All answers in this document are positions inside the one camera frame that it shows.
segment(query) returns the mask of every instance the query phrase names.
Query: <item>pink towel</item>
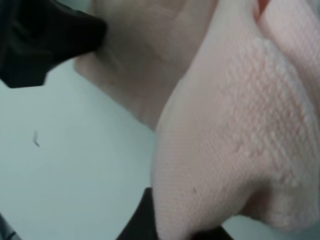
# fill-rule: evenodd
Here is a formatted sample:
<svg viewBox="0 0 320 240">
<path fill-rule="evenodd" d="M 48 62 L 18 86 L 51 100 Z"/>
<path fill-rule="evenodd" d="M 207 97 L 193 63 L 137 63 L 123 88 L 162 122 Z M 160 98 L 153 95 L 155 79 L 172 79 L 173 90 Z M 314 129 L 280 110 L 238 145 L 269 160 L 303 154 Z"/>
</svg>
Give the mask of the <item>pink towel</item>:
<svg viewBox="0 0 320 240">
<path fill-rule="evenodd" d="M 237 214 L 286 231 L 318 219 L 318 7 L 94 2 L 110 35 L 76 68 L 140 121 L 158 123 L 152 186 L 161 240 L 187 240 Z"/>
</svg>

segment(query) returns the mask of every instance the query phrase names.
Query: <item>small debris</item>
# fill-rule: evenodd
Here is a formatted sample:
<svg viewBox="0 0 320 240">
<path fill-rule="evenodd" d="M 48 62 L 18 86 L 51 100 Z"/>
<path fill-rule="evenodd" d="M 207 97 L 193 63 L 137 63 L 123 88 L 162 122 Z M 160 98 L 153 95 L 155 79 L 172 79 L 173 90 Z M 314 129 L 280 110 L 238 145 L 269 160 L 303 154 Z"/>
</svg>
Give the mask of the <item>small debris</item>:
<svg viewBox="0 0 320 240">
<path fill-rule="evenodd" d="M 40 148 L 40 145 L 38 143 L 38 132 L 37 131 L 34 131 L 34 134 L 33 134 L 33 143 L 38 147 Z"/>
</svg>

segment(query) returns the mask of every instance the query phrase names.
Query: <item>white surface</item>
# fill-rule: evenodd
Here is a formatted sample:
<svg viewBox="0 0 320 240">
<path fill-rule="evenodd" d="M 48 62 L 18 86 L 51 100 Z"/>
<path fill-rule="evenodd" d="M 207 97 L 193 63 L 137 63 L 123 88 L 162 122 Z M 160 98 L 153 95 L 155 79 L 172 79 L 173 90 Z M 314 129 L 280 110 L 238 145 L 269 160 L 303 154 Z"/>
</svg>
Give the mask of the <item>white surface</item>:
<svg viewBox="0 0 320 240">
<path fill-rule="evenodd" d="M 61 2 L 83 10 L 88 0 Z M 71 62 L 44 87 L 0 83 L 0 212 L 23 240 L 115 239 L 149 185 L 153 149 L 153 133 Z M 320 239 L 320 224 L 300 234 L 244 217 L 224 226 L 236 240 Z"/>
</svg>

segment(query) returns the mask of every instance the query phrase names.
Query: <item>light blue background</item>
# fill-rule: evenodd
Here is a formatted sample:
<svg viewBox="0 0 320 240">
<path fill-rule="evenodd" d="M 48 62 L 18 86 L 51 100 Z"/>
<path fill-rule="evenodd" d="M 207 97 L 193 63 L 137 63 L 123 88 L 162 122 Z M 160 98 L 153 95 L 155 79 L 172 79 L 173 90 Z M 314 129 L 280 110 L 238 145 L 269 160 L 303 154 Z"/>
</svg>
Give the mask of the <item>light blue background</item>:
<svg viewBox="0 0 320 240">
<path fill-rule="evenodd" d="M 150 184 L 154 140 L 71 61 L 44 87 L 0 83 L 0 212 L 23 240 L 113 240 Z M 235 217 L 225 227 L 236 240 L 320 239 L 319 225 L 283 234 Z"/>
</svg>

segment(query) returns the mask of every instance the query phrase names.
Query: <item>pink fabric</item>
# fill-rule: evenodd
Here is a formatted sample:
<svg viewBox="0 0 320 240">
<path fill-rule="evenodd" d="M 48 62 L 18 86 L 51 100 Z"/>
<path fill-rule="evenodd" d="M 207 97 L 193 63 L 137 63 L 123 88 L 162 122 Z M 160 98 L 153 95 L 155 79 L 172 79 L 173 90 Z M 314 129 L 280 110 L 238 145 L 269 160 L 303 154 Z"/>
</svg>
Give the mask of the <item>pink fabric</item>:
<svg viewBox="0 0 320 240">
<path fill-rule="evenodd" d="M 318 7 L 94 2 L 110 36 L 76 68 L 139 120 L 158 123 L 152 186 L 161 240 L 187 240 L 237 214 L 286 231 L 317 221 Z"/>
</svg>

